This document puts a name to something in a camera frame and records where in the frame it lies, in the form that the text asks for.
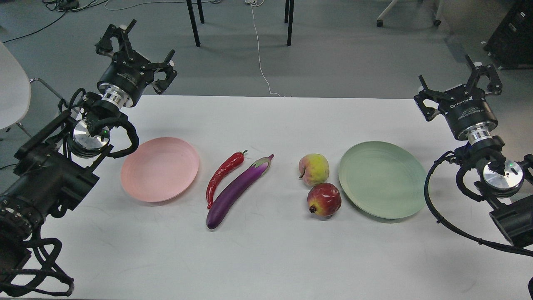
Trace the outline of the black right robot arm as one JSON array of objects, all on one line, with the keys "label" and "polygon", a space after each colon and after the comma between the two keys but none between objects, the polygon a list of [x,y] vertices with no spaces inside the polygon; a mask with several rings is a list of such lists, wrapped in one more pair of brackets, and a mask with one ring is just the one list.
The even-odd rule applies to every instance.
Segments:
[{"label": "black right robot arm", "polygon": [[[527,247],[533,241],[532,196],[510,204],[501,200],[516,195],[524,182],[532,183],[533,158],[527,154],[522,161],[514,161],[502,154],[503,139],[491,134],[498,121],[487,97],[500,95],[503,84],[492,64],[474,63],[469,56],[465,59],[471,73],[466,83],[456,87],[436,91],[428,87],[422,75],[418,77],[421,88],[413,99],[425,120],[432,121],[442,115],[455,140],[465,142],[464,146],[445,152],[430,167],[424,182],[425,203],[436,222],[453,233],[495,250],[531,257],[532,251]],[[491,206],[489,215],[508,242],[506,245],[464,232],[434,207],[429,183],[434,171],[443,162],[459,166],[455,182],[463,195]]]}]

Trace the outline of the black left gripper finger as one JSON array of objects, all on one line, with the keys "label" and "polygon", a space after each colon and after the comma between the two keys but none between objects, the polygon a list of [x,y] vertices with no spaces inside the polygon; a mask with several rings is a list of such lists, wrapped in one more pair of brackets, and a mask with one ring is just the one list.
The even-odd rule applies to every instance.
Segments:
[{"label": "black left gripper finger", "polygon": [[[112,58],[116,53],[120,52],[122,55],[124,55],[124,57],[126,57],[126,59],[134,59],[134,51],[128,34],[135,26],[135,23],[137,23],[137,21],[133,19],[125,29],[110,24],[103,36],[100,38],[99,42],[95,44],[95,52],[98,55],[107,56],[110,58]],[[116,38],[118,42],[118,52],[115,52],[114,47],[112,46],[113,38]]]},{"label": "black left gripper finger", "polygon": [[[151,85],[158,95],[164,93],[177,76],[177,71],[174,69],[172,61],[174,54],[175,50],[172,49],[163,62],[151,62],[144,65],[145,83]],[[158,73],[164,73],[165,77],[156,79],[155,77]]]}]

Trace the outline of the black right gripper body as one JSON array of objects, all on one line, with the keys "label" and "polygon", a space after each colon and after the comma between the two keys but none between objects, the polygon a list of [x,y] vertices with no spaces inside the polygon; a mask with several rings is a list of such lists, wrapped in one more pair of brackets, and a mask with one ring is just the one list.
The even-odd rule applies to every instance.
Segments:
[{"label": "black right gripper body", "polygon": [[456,140],[467,140],[469,129],[477,125],[486,125],[489,132],[497,127],[498,121],[486,101],[484,90],[473,90],[468,95],[457,90],[451,96],[453,101],[441,101],[439,112],[445,116]]}]

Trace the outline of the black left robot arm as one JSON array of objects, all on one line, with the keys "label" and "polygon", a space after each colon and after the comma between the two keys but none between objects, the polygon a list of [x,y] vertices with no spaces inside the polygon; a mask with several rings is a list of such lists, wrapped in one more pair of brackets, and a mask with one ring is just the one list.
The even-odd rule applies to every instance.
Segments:
[{"label": "black left robot arm", "polygon": [[162,94],[177,76],[174,50],[162,62],[151,62],[132,48],[128,34],[135,23],[110,24],[95,44],[97,54],[111,59],[98,91],[79,88],[70,100],[61,97],[59,115],[15,153],[18,179],[1,194],[0,213],[1,292],[8,296],[72,294],[74,279],[56,262],[62,243],[42,238],[42,225],[82,202],[105,158],[138,149],[137,131],[121,109],[133,108],[149,85]]}]

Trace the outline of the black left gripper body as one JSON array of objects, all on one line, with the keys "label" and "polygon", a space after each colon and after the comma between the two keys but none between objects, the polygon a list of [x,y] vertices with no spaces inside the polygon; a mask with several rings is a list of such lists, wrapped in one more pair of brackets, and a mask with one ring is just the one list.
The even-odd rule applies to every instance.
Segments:
[{"label": "black left gripper body", "polygon": [[97,82],[98,91],[104,95],[109,88],[120,89],[120,106],[133,108],[138,103],[147,85],[154,81],[154,71],[142,66],[151,63],[139,53],[131,60],[125,52],[115,52],[112,62]]}]

